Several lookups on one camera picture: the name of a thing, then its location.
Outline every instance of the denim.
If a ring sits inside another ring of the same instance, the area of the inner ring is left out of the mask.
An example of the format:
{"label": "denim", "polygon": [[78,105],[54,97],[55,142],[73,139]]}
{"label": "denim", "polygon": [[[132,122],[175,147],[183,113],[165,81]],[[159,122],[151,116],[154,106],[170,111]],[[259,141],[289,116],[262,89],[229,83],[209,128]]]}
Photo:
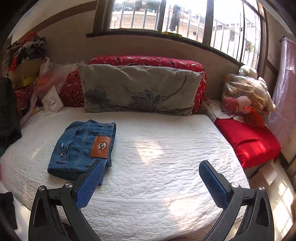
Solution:
{"label": "denim", "polygon": [[[105,168],[111,167],[111,151],[115,133],[116,124],[114,122],[98,123],[94,120],[73,122],[65,129],[54,148],[47,169],[48,173],[62,179],[75,181],[81,173],[87,171],[95,160],[102,161]],[[96,136],[111,138],[107,158],[91,157],[91,149]]]}

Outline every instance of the window sill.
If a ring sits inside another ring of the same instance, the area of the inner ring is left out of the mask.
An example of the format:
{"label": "window sill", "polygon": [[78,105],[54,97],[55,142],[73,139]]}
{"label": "window sill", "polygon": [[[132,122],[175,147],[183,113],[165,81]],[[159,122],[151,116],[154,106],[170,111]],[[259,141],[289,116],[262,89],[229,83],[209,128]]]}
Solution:
{"label": "window sill", "polygon": [[185,44],[189,44],[195,47],[199,47],[202,48],[204,50],[210,51],[212,53],[215,53],[229,61],[231,61],[232,63],[238,65],[239,67],[243,66],[244,64],[241,62],[238,62],[236,59],[232,58],[231,56],[215,49],[212,47],[208,47],[208,46],[204,46],[202,43],[199,43],[197,41],[193,41],[191,39],[187,39],[184,37],[178,37],[178,36],[174,36],[174,35],[167,35],[167,34],[160,34],[157,31],[154,30],[133,30],[133,29],[111,29],[105,32],[100,32],[100,33],[91,33],[91,34],[86,34],[87,38],[94,38],[94,37],[100,37],[100,36],[109,36],[109,35],[138,35],[138,36],[149,36],[149,37],[156,37],[156,38],[163,38],[163,39],[170,39],[170,40],[174,40],[174,41],[178,41],[181,43],[185,43]]}

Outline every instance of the orange yarn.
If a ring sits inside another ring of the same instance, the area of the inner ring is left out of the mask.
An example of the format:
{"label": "orange yarn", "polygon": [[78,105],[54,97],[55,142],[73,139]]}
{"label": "orange yarn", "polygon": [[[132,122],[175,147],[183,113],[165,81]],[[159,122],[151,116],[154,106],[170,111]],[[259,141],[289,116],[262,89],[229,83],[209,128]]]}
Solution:
{"label": "orange yarn", "polygon": [[262,116],[254,109],[254,107],[247,107],[247,110],[250,111],[250,113],[246,114],[244,117],[244,121],[247,125],[253,127],[265,127]]}

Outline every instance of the folded jeans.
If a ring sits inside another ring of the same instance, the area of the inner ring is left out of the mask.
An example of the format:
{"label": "folded jeans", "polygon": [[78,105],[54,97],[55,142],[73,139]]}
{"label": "folded jeans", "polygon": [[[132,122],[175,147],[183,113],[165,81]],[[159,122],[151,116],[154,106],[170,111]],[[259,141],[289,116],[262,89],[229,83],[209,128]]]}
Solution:
{"label": "folded jeans", "polygon": [[98,123],[94,120],[71,123],[59,138],[50,163],[48,173],[69,181],[75,181],[95,160],[111,167],[111,151],[116,133],[116,124]]}

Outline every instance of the black bag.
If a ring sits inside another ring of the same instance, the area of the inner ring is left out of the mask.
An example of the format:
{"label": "black bag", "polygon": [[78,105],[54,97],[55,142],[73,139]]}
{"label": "black bag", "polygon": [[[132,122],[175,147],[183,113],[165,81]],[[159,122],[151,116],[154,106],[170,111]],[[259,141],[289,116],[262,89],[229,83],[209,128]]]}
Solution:
{"label": "black bag", "polygon": [[0,156],[15,141],[22,137],[17,115],[17,100],[11,80],[0,79]]}

